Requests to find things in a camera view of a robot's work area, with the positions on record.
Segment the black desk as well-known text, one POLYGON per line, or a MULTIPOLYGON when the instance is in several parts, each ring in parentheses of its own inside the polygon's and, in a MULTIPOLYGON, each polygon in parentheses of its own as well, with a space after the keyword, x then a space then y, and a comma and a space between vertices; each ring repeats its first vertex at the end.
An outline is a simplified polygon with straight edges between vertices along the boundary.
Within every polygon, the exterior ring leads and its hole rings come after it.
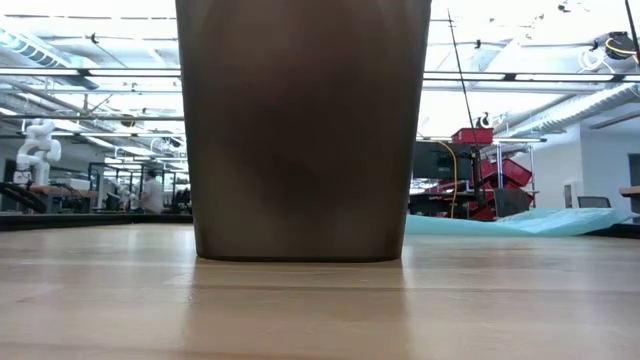
POLYGON ((430 217, 468 218, 478 197, 471 193, 420 193, 409 197, 408 213, 430 217))

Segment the black metal rack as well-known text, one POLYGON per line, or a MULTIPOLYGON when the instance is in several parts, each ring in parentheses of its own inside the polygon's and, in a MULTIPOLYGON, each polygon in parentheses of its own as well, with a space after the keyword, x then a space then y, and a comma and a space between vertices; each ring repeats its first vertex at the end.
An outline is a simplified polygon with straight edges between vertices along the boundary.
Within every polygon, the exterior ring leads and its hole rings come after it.
POLYGON ((103 162, 90 162, 87 168, 89 191, 95 195, 89 202, 90 211, 139 211, 150 170, 156 173, 156 180, 162 186, 165 213, 179 213, 190 207, 190 184, 185 170, 170 168, 153 158, 107 158, 103 162))

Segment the stacked red crates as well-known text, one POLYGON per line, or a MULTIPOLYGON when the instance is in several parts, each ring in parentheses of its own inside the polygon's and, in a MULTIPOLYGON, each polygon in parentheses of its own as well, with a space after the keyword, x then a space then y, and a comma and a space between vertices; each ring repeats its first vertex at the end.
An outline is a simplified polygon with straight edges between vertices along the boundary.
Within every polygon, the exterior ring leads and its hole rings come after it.
POLYGON ((495 162, 482 160, 480 162, 479 195, 482 203, 471 206, 470 218, 474 220, 495 220, 499 218, 495 210, 494 190, 498 188, 520 188, 528 185, 532 173, 511 159, 503 159, 501 163, 502 177, 498 176, 498 166, 495 162))

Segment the black monitor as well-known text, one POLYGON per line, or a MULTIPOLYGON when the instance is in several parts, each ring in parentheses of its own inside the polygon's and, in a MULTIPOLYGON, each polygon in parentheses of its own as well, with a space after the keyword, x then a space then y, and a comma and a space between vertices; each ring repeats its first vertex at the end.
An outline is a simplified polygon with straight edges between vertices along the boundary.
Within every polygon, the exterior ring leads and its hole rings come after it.
POLYGON ((472 148, 464 144, 416 142, 412 161, 414 179, 472 179, 472 148))

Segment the red crate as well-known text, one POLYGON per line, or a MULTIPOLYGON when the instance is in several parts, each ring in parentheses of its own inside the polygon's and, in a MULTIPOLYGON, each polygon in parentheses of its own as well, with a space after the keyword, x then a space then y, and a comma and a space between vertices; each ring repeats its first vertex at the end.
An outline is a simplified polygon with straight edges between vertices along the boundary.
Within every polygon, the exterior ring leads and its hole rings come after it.
POLYGON ((456 144, 490 145, 493 143, 492 128, 461 128, 451 136, 456 144))

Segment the wooden workbench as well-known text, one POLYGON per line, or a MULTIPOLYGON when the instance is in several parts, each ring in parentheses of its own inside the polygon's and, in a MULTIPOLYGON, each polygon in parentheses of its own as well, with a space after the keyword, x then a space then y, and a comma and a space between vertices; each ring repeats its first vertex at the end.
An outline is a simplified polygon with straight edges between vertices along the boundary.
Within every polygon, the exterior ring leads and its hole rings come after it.
POLYGON ((51 195, 51 196, 70 196, 70 197, 84 197, 84 198, 97 198, 98 192, 94 190, 78 190, 72 187, 60 187, 51 185, 32 185, 29 190, 36 194, 51 195))

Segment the wooden desk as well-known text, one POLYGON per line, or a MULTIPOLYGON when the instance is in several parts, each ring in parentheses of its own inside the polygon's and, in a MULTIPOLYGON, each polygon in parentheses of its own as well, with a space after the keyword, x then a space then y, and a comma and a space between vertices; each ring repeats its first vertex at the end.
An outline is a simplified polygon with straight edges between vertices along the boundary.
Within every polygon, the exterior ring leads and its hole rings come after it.
POLYGON ((630 200, 631 210, 640 214, 640 185, 621 188, 619 193, 622 197, 630 200))

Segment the thin black pole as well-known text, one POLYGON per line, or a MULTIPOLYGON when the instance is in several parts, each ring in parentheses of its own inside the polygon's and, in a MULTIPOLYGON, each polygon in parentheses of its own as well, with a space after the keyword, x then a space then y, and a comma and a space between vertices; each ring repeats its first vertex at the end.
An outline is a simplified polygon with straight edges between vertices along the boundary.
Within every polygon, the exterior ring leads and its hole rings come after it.
POLYGON ((468 117, 468 120, 469 120, 470 128, 472 130, 474 130, 475 129, 474 120, 473 120, 473 117, 472 117, 472 114, 471 114, 471 109, 470 109, 470 104, 469 104, 469 99, 468 99, 468 93, 467 93, 467 89, 466 89, 466 81, 464 79, 464 74, 463 74, 463 70, 462 70, 462 64, 461 64, 459 51, 458 51, 458 46, 457 46, 457 41, 456 41, 456 37, 455 37, 453 19, 452 19, 452 16, 451 16, 450 9, 447 8, 446 11, 447 11, 447 20, 448 20, 448 24, 449 24, 451 40, 452 40, 452 45, 453 45, 453 49, 454 49, 454 55, 455 55, 455 59, 456 59, 456 66, 457 66, 457 71, 458 71, 458 75, 459 75, 459 80, 460 80, 460 85, 461 85, 463 97, 464 97, 464 103, 465 103, 465 108, 466 108, 466 112, 467 112, 467 117, 468 117))

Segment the person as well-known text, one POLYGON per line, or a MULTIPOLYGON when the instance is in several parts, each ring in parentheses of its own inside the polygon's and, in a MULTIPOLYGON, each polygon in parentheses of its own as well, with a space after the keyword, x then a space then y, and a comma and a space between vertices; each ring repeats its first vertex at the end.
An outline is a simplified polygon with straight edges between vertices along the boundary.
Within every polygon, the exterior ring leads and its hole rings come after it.
POLYGON ((145 174, 140 203, 145 213, 160 214, 163 211, 163 185, 157 180, 154 170, 145 174))

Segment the brown trash bin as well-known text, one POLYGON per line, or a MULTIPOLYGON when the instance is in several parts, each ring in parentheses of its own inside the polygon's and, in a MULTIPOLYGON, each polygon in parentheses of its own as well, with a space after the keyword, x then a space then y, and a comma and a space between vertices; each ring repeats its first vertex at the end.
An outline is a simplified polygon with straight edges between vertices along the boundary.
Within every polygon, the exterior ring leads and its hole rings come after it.
POLYGON ((175 0, 198 257, 399 258, 432 0, 175 0))

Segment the dark grey crate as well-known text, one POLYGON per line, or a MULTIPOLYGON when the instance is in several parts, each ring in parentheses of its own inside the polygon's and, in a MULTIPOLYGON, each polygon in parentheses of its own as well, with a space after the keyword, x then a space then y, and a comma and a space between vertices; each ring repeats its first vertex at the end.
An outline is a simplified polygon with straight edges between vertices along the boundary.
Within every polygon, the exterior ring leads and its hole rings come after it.
POLYGON ((520 188, 498 188, 494 190, 495 210, 499 218, 528 211, 532 196, 520 188))

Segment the light blue bag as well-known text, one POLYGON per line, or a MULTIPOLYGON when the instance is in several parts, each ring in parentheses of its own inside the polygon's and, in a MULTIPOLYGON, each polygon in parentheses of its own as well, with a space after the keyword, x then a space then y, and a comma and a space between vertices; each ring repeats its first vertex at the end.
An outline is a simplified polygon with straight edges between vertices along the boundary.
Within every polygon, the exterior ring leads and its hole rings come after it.
POLYGON ((624 224, 640 214, 614 208, 536 208, 495 221, 408 215, 406 235, 580 236, 624 224))

